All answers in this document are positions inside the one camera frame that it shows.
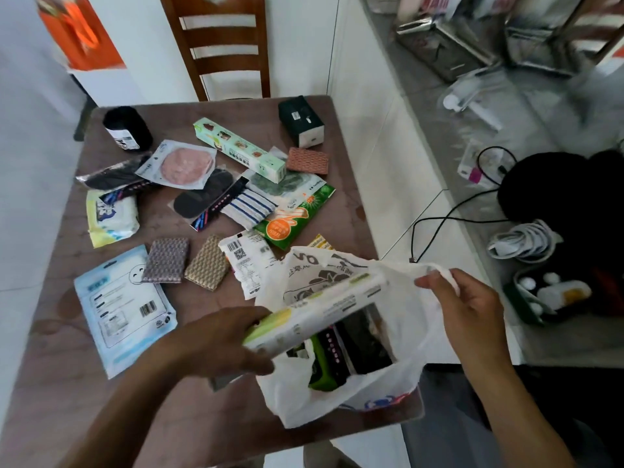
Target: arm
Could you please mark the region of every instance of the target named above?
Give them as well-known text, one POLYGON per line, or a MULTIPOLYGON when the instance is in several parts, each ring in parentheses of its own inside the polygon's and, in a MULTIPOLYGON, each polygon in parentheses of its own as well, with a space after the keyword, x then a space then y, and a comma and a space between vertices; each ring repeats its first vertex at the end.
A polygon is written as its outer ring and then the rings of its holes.
POLYGON ((185 376, 273 372, 270 359, 241 345, 263 307, 222 309, 176 329, 149 347, 124 374, 113 397, 59 468, 130 468, 156 412, 185 376))
POLYGON ((516 375, 507 348, 503 307, 492 288, 451 269, 457 296, 440 273, 416 280, 440 301, 444 328, 479 399, 510 468, 572 468, 564 441, 544 419, 516 375))

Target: blue package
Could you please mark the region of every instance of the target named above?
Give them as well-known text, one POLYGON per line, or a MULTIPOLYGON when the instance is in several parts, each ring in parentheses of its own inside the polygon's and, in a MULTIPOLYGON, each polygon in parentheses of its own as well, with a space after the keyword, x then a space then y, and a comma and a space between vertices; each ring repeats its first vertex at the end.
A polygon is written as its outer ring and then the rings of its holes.
POLYGON ((178 325, 160 284, 141 283, 146 262, 141 244, 74 280, 109 379, 178 325))

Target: table surface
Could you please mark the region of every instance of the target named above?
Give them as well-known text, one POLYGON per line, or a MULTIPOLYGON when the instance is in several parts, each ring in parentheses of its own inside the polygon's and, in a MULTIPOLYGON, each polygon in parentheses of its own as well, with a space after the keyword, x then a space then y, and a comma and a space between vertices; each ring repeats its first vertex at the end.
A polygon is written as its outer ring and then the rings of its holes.
MULTIPOLYGON (((209 117, 264 149, 287 151, 292 140, 280 125, 280 99, 236 100, 137 107, 154 136, 201 145, 193 122, 209 117)), ((338 125, 332 100, 308 97, 325 123, 325 142, 316 147, 330 154, 327 182, 336 193, 294 244, 306 245, 321 233, 336 249, 365 259, 377 254, 366 222, 358 187, 338 125)), ((105 110, 93 112, 85 137, 79 173, 89 173, 128 158, 102 126, 105 110)), ((240 172, 244 166, 218 155, 217 164, 240 172)), ((219 216, 200 233, 167 204, 179 190, 162 188, 138 200, 139 231, 127 240, 94 250, 87 231, 86 189, 71 189, 52 253, 26 352, 12 394, 2 440, 0 465, 53 466, 86 432, 119 378, 107 380, 74 291, 74 279, 99 264, 155 238, 186 236, 190 257, 207 236, 231 236, 241 228, 219 216)), ((185 281, 163 288, 180 324, 222 307, 244 305, 238 281, 229 273, 215 292, 185 281)), ((137 460, 137 467, 200 467, 235 462, 264 453, 331 439, 421 415, 421 400, 413 394, 398 406, 370 412, 335 410, 310 424, 285 430, 264 403, 253 376, 247 375, 212 393, 207 381, 187 378, 161 407, 137 460)))

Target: white cable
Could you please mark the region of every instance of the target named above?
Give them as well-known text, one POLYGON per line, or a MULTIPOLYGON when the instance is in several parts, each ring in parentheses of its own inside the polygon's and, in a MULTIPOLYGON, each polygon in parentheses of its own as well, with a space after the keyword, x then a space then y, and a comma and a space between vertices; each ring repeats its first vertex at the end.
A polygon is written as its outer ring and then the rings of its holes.
POLYGON ((523 263, 542 263, 563 239, 542 220, 516 225, 490 239, 488 254, 494 259, 516 258, 523 263))

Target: striped cloth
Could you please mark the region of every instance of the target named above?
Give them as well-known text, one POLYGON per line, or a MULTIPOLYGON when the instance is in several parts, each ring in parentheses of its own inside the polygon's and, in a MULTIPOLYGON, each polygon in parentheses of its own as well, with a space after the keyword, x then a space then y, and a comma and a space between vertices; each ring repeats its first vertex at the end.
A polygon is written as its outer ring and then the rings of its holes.
POLYGON ((252 229, 262 220, 268 217, 277 207, 269 199, 245 189, 238 197, 223 207, 221 213, 225 213, 232 220, 245 229, 252 229))

